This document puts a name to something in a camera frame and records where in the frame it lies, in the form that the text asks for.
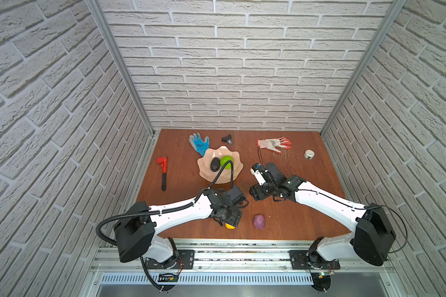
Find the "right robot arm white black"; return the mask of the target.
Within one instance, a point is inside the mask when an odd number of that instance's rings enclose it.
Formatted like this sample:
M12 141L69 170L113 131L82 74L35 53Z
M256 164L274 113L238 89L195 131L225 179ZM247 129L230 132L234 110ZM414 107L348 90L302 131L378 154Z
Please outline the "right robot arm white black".
M331 217L349 230L346 235L317 238L306 253L306 263L311 268L334 266L340 259L353 257L373 266L382 266L387 260L396 234L381 205L351 202L297 175L286 177L274 163L256 163L251 174L257 180L250 188L256 201L270 196L278 202L290 200Z

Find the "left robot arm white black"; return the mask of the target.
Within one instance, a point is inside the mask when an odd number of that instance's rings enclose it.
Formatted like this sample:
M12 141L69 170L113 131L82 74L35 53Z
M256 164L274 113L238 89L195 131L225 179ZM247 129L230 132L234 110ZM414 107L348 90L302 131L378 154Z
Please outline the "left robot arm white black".
M147 206L137 202L126 218L113 226L116 246L122 263L140 257L153 259L168 269L174 266L179 252L172 238L162 238L160 233L194 220L214 219L220 225L236 227L248 200L239 187L203 189L195 198L167 205Z

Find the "yellow fake pear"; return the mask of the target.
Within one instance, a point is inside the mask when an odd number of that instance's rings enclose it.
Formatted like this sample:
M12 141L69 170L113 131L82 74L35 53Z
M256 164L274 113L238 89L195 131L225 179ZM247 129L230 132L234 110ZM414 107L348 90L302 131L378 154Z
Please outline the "yellow fake pear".
M234 230L235 229L235 226L232 226L232 225L229 225L229 224L225 224L225 227L227 228L227 229L229 229L229 230Z

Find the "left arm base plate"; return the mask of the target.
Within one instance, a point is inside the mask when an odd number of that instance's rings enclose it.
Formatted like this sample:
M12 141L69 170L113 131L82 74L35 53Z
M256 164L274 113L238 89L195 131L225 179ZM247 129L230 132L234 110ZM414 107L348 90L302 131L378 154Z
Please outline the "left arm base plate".
M148 269L152 270L177 270L183 267L183 270L192 270L195 259L195 250L179 249L178 256L172 256L163 263L157 262L155 259L146 258L145 264Z

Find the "dark fake avocado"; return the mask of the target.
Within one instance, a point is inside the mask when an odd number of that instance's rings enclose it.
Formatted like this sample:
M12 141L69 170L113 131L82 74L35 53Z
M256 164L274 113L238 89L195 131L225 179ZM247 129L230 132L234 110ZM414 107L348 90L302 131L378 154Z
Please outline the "dark fake avocado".
M214 157L210 163L210 170L212 172L218 172L221 167L221 161L218 157Z

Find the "green bumpy fake fruit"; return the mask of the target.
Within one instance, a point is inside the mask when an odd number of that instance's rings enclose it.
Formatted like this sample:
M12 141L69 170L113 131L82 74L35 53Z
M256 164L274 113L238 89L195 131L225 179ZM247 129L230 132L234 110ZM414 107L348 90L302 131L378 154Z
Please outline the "green bumpy fake fruit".
M220 159L220 166L225 170L230 170L232 168L233 163L234 159L230 155L225 155Z

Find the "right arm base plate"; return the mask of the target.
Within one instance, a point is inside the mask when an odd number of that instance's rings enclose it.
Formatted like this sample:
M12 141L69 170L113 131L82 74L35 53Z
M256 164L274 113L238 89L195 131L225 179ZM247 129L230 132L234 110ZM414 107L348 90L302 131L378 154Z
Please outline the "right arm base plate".
M289 259L293 270L340 270L341 266L338 260L326 261L318 255L317 252L307 250L289 251Z

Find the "purple fake cabbage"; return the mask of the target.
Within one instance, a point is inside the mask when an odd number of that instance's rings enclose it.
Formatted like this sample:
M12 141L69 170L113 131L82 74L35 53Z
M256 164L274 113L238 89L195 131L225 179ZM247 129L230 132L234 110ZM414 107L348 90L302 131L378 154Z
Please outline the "purple fake cabbage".
M254 216L254 218L253 218L253 226L254 226L256 229L261 230L261 229L264 229L264 228L265 228L265 225L266 225L266 219L265 219L265 216L262 215L262 214L256 214L256 215Z

